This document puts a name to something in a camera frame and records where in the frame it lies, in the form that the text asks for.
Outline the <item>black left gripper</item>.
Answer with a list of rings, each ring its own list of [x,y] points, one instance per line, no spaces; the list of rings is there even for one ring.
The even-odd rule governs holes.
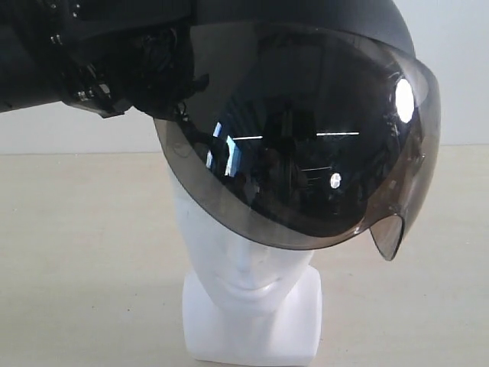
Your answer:
[[[1,111],[53,102],[107,119],[172,115],[194,71],[191,1],[3,1]]]

